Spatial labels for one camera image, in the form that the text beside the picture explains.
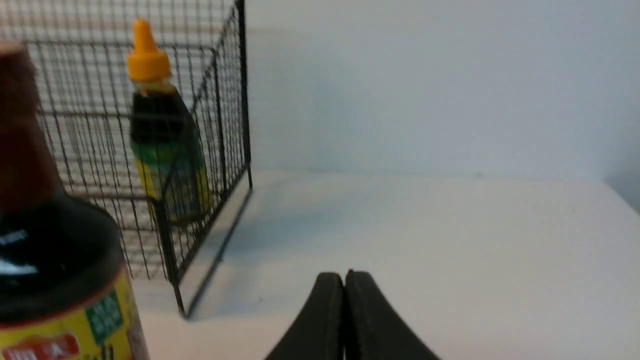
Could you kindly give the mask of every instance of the brown bottle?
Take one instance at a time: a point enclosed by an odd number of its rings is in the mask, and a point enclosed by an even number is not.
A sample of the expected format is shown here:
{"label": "brown bottle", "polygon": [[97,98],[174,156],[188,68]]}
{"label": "brown bottle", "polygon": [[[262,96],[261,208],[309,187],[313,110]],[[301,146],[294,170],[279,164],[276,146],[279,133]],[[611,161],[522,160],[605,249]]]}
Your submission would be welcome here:
{"label": "brown bottle", "polygon": [[0,41],[0,356],[148,359],[120,232],[69,197],[25,48]]}

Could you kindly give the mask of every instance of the yellow label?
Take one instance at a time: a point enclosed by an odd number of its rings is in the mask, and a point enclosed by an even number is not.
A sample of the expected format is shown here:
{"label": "yellow label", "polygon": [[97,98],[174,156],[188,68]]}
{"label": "yellow label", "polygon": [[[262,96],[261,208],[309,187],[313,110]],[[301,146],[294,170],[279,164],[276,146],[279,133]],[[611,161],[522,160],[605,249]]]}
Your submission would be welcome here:
{"label": "yellow label", "polygon": [[[136,166],[145,192],[149,197],[158,199],[164,181],[169,177],[170,167],[148,165],[137,159]],[[169,222],[190,221],[206,214],[212,205],[208,187],[204,167],[191,173],[176,168],[172,183],[168,185],[164,195]],[[153,207],[150,208],[151,214],[154,214]]]}
{"label": "yellow label", "polygon": [[0,324],[0,356],[4,360],[147,360],[126,269],[91,300],[65,313],[25,324]]}

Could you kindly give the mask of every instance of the white table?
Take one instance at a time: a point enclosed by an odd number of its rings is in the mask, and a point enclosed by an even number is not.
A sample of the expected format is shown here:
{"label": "white table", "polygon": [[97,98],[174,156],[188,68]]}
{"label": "white table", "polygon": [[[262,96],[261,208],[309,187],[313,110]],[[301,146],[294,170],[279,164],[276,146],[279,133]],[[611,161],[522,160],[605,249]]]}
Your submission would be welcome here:
{"label": "white table", "polygon": [[262,359],[317,273],[349,268],[445,360],[640,359],[640,217],[606,185],[279,172],[195,321],[136,281],[152,358]]}

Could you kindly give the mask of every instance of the bottle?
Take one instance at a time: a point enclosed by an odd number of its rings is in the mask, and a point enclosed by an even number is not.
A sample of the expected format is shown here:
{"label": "bottle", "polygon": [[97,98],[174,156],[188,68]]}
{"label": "bottle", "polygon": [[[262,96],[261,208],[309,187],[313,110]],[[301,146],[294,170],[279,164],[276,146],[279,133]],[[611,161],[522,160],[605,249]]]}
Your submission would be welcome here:
{"label": "bottle", "polygon": [[118,226],[65,193],[34,75],[0,41],[0,357],[148,359]]}
{"label": "bottle", "polygon": [[151,27],[143,19],[134,23],[134,48],[128,63],[136,86],[131,147],[145,192],[166,201],[170,223],[198,220],[211,208],[200,136],[171,83],[169,57],[157,48]]}

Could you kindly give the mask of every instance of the bottle label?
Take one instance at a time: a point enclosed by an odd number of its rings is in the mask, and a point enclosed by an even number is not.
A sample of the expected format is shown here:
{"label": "bottle label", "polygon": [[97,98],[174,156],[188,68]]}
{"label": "bottle label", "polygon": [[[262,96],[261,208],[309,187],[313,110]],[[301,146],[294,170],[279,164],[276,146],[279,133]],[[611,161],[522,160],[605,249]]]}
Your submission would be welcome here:
{"label": "bottle label", "polygon": [[25,324],[0,324],[4,360],[148,360],[136,301],[123,266],[84,304]]}
{"label": "bottle label", "polygon": [[156,199],[162,197],[170,222],[194,220],[209,210],[211,195],[199,146],[193,154],[180,151],[178,145],[134,145],[133,148],[145,192]]}

